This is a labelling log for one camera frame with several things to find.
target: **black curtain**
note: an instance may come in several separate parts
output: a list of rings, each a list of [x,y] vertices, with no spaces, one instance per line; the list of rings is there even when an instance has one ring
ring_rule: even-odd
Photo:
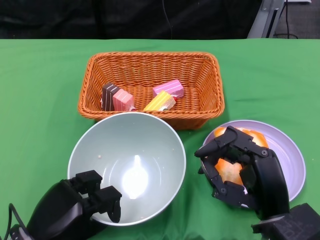
[[[261,0],[0,0],[6,39],[244,39]]]

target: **bowl rim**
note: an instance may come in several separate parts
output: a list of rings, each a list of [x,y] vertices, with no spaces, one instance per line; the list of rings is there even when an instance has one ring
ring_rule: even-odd
[[[111,226],[117,226],[117,227],[122,227],[122,226],[132,226],[132,225],[137,225],[137,224],[140,224],[140,223],[143,223],[143,222],[146,222],[152,218],[154,218],[155,216],[157,216],[158,214],[160,214],[163,210],[165,210],[167,208],[167,206],[172,202],[172,200],[176,197],[176,195],[178,194],[181,186],[182,186],[182,183],[184,181],[184,178],[185,178],[185,174],[186,174],[186,167],[187,167],[187,160],[186,160],[186,151],[185,151],[185,147],[184,147],[184,144],[182,143],[179,135],[177,134],[177,132],[167,123],[165,122],[164,120],[160,119],[159,117],[156,117],[156,116],[153,116],[151,114],[148,114],[148,113],[144,113],[144,112],[122,112],[122,113],[118,113],[118,114],[115,114],[115,115],[112,115],[112,116],[109,116],[107,118],[104,118],[103,120],[97,122],[96,124],[94,124],[92,127],[90,127],[82,136],[81,138],[77,141],[76,145],[74,146],[73,150],[72,150],[72,153],[70,155],[70,158],[69,158],[69,163],[68,163],[68,168],[67,168],[67,179],[70,179],[70,166],[71,166],[71,159],[73,158],[73,155],[76,151],[76,148],[78,147],[78,144],[81,142],[81,140],[85,137],[85,135],[87,135],[87,133],[89,131],[91,131],[91,129],[95,128],[96,126],[98,126],[99,124],[101,124],[102,122],[104,121],[107,121],[108,119],[111,119],[111,118],[116,118],[117,116],[120,116],[120,115],[126,115],[126,114],[135,114],[135,115],[145,115],[145,116],[148,116],[148,117],[151,117],[151,118],[154,118],[154,119],[157,119],[158,121],[162,122],[163,124],[165,124],[176,136],[176,138],[178,139],[179,143],[180,143],[180,146],[182,148],[182,152],[183,152],[183,173],[182,173],[182,178],[181,178],[181,181],[175,191],[175,193],[173,194],[173,196],[170,198],[170,200],[161,208],[159,209],[157,212],[155,212],[154,214],[142,219],[142,220],[139,220],[139,221],[134,221],[134,222],[129,222],[129,223],[115,223],[115,222],[107,222],[107,221],[104,221],[104,220],[101,220],[99,219],[98,217],[96,216],[92,216],[92,219],[102,223],[102,224],[106,224],[106,225],[111,225]]]

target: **basket rim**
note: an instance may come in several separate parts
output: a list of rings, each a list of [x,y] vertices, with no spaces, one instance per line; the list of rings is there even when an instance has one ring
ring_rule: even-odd
[[[165,56],[191,56],[191,57],[208,57],[210,58],[214,63],[215,67],[217,68],[217,75],[218,75],[218,81],[221,86],[219,91],[217,92],[219,94],[219,103],[216,106],[216,109],[212,110],[205,110],[205,111],[196,111],[196,110],[167,110],[167,111],[143,111],[143,110],[138,110],[137,112],[140,113],[146,113],[146,114],[152,114],[156,117],[159,118],[166,118],[166,119],[174,119],[174,118],[179,118],[185,117],[186,115],[192,115],[193,119],[210,119],[216,115],[222,114],[222,112],[225,109],[225,98],[224,98],[224,92],[223,92],[223,83],[222,83],[222,78],[221,78],[221,72],[220,72],[220,66],[218,63],[217,58],[210,52],[203,52],[203,51],[111,51],[111,52],[100,52],[96,53],[93,56],[90,57],[90,59],[87,62],[86,65],[86,71],[84,74],[82,86],[81,86],[81,91],[80,91],[80,96],[79,96],[79,101],[78,101],[78,111],[81,115],[83,115],[86,118],[89,119],[102,119],[109,117],[114,114],[120,114],[123,113],[124,111],[102,111],[102,110],[90,110],[85,106],[85,98],[87,95],[88,91],[88,86],[89,86],[89,73],[91,72],[90,70],[93,69],[93,63],[98,60],[101,57],[105,56],[137,56],[137,57],[149,57],[149,56],[154,56],[154,57],[165,57]]]

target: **light green bowl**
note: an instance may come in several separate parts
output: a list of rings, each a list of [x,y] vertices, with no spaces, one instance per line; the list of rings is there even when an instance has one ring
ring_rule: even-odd
[[[179,136],[165,121],[150,114],[125,112],[92,126],[71,154],[67,177],[95,170],[101,188],[113,185],[122,193],[121,219],[107,213],[93,219],[129,226],[161,213],[177,195],[186,172],[186,153]]]

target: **plate rim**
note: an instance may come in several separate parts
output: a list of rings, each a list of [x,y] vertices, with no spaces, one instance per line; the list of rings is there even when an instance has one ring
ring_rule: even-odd
[[[215,129],[213,129],[209,134],[208,136],[206,136],[204,142],[202,145],[205,144],[205,142],[208,140],[208,138],[210,137],[210,135],[219,127],[223,126],[223,125],[226,125],[226,124],[233,124],[233,123],[237,123],[237,122],[252,122],[252,123],[256,123],[256,124],[262,124],[262,125],[266,125],[278,132],[280,132],[281,134],[283,134],[287,139],[289,139],[289,141],[291,141],[291,143],[295,146],[295,148],[298,150],[298,153],[300,154],[300,157],[302,159],[302,163],[303,163],[303,181],[299,187],[299,190],[297,191],[297,193],[295,195],[293,195],[289,201],[291,202],[293,199],[295,199],[299,193],[301,192],[302,188],[304,187],[305,185],[305,182],[306,182],[306,175],[307,175],[307,170],[306,170],[306,162],[305,162],[305,159],[304,159],[304,156],[302,155],[299,147],[296,145],[296,143],[287,135],[285,134],[283,131],[279,130],[278,128],[276,128],[275,126],[272,126],[270,124],[267,124],[265,122],[262,122],[262,121],[256,121],[256,120],[248,120],[248,119],[240,119],[240,120],[233,120],[233,121],[228,121],[228,122],[225,122],[223,124],[220,124],[219,126],[217,126]]]

